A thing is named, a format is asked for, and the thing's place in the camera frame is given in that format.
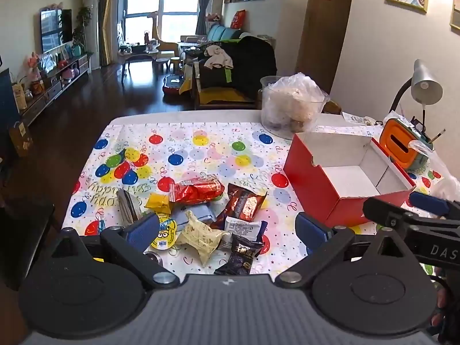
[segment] desk lamp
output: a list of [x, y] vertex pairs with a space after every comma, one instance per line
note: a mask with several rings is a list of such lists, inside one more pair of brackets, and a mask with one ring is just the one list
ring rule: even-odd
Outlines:
[[434, 105], [436, 102], [441, 100], [442, 87], [434, 79], [428, 68], [422, 63], [421, 60], [416, 60], [413, 64], [413, 75], [396, 94], [395, 100], [393, 101], [392, 110], [396, 110], [396, 107], [401, 100], [404, 92], [411, 88], [412, 98], [418, 103], [422, 104], [423, 107], [423, 130], [425, 132], [425, 106]]

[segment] red box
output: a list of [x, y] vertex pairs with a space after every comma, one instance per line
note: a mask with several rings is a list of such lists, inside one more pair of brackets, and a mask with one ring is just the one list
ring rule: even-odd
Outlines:
[[304, 211], [328, 227], [366, 223], [367, 198], [401, 206], [415, 188], [379, 143], [366, 136], [297, 134], [284, 172]]

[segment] lamp shade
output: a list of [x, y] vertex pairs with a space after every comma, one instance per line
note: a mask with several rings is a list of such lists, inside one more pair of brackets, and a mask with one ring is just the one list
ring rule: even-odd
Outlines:
[[412, 98], [422, 105], [433, 105], [442, 97], [442, 87], [420, 60], [413, 64]]

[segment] window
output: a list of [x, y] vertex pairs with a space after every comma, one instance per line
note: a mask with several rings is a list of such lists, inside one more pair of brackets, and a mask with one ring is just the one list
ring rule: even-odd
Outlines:
[[163, 41], [178, 42], [181, 35], [194, 35], [198, 0], [125, 0], [125, 40], [143, 43], [145, 31], [152, 35], [152, 19], [158, 11], [158, 34]]

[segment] red snack bag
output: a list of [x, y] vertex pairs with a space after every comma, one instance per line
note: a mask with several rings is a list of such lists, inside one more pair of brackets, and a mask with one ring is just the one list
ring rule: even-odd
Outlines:
[[265, 196], [259, 196], [249, 189], [231, 183], [228, 186], [228, 195], [230, 201], [225, 206], [225, 209], [217, 216], [217, 220], [211, 223], [211, 228], [213, 229], [224, 229], [225, 219], [228, 216], [252, 222], [257, 211], [262, 206], [265, 197], [267, 197], [266, 193]]
[[225, 190], [215, 175], [194, 177], [177, 184], [171, 184], [169, 200], [186, 205], [197, 205], [219, 197]]

